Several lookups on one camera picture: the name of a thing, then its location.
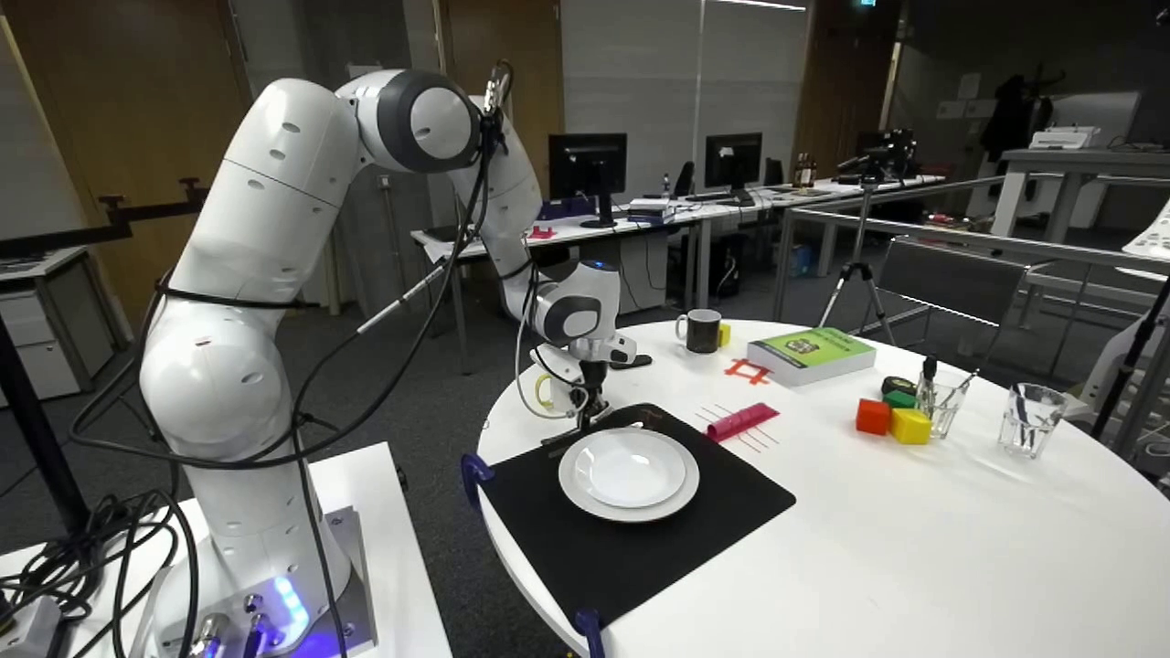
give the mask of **water glass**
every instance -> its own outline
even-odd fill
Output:
[[[1039,384],[1016,384],[1009,389],[999,445],[1012,454],[1035,459],[1065,416],[1068,400],[1060,392]]]
[[[914,407],[930,419],[930,439],[945,439],[971,382],[963,372],[936,372],[930,382],[918,376]]]

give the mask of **green book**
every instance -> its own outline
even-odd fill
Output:
[[[748,343],[748,361],[771,371],[769,377],[787,386],[811,384],[874,364],[878,352],[831,327],[806,329]]]

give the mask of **black mug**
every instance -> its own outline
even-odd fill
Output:
[[[687,321],[687,330],[682,330],[682,321]],[[720,349],[720,320],[723,316],[717,310],[696,308],[687,315],[680,315],[674,321],[674,335],[687,343],[687,349],[696,354],[711,354]]]

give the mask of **black placemat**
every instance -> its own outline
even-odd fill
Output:
[[[565,616],[573,619],[578,610],[596,609],[601,628],[797,501],[751,465],[651,404],[615,410],[583,436],[634,423],[675,439],[698,464],[695,498],[666,519],[618,523],[579,509],[557,479],[556,455],[564,452],[564,443],[495,464],[495,477],[481,484]]]

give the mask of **door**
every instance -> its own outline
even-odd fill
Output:
[[[211,185],[248,100],[226,36],[226,1],[2,0],[20,55],[88,220],[97,203],[184,200],[178,180]],[[96,248],[137,325],[153,281],[174,265],[194,215],[142,221]]]
[[[817,158],[818,176],[834,174],[853,157],[858,133],[878,130],[901,2],[860,6],[856,0],[813,5],[796,149]]]
[[[515,69],[516,126],[541,192],[549,198],[549,135],[564,130],[560,5],[557,0],[441,0],[447,76],[469,95],[483,95],[496,60]]]

